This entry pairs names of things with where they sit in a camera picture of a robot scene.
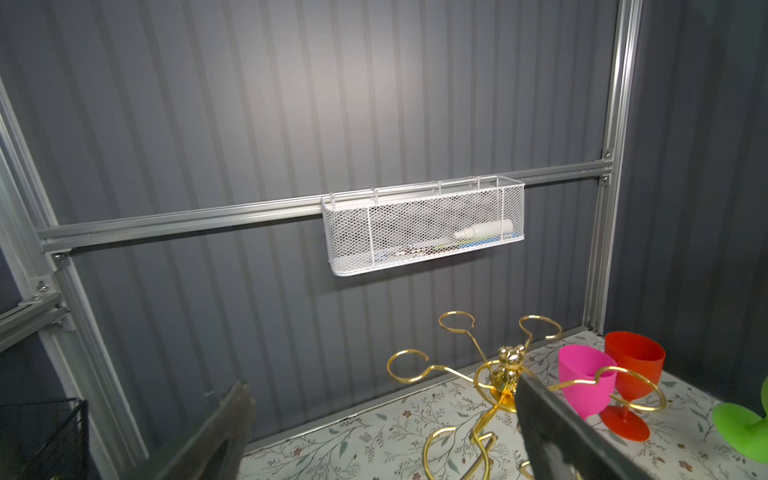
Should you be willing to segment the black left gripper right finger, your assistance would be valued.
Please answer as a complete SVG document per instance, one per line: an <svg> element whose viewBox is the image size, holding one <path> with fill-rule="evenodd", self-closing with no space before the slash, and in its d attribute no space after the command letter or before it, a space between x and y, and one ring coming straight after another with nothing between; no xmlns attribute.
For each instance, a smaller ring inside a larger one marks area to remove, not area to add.
<svg viewBox="0 0 768 480"><path fill-rule="evenodd" d="M529 470L535 480L650 477L539 380L522 377L515 401Z"/></svg>

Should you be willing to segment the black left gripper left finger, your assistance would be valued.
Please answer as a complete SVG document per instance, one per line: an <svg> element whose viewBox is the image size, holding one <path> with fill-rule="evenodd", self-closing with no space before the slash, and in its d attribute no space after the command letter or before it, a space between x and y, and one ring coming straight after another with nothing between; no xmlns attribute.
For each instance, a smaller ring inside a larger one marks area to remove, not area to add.
<svg viewBox="0 0 768 480"><path fill-rule="evenodd" d="M134 470L136 479L235 479L255 421L248 385L229 392Z"/></svg>

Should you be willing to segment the pink wine glass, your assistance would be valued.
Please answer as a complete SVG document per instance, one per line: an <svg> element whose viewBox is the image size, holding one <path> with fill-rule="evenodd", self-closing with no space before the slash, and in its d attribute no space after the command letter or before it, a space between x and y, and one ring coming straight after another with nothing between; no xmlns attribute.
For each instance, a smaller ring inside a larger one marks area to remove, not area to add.
<svg viewBox="0 0 768 480"><path fill-rule="evenodd" d="M596 381L596 384L575 384L562 389L568 404L583 420L602 412L611 403L617 372L608 370L599 379L596 374L603 367L617 365L612 357L589 346L568 345L559 350L558 362L560 383Z"/></svg>

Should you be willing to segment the red wine glass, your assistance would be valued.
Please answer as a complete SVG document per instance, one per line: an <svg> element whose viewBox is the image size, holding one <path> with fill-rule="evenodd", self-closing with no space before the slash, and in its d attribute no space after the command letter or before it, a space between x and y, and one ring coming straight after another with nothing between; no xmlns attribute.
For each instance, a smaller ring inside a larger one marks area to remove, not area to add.
<svg viewBox="0 0 768 480"><path fill-rule="evenodd" d="M642 375L654 385L658 384L666 351L656 341L637 333L615 331L605 336L604 351L619 367ZM616 375L615 387L627 403L644 398L653 391L650 384L625 373ZM650 429L645 421L624 404L608 406L600 413L600 419L611 432L626 440L644 442L650 438Z"/></svg>

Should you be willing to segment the green wine glass back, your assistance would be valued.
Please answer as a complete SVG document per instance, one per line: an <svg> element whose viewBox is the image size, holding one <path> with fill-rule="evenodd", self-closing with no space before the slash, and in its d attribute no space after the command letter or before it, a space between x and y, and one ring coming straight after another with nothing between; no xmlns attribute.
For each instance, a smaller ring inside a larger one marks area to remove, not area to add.
<svg viewBox="0 0 768 480"><path fill-rule="evenodd" d="M713 422L728 445L754 461L767 463L767 416L734 403L721 403L713 410Z"/></svg>

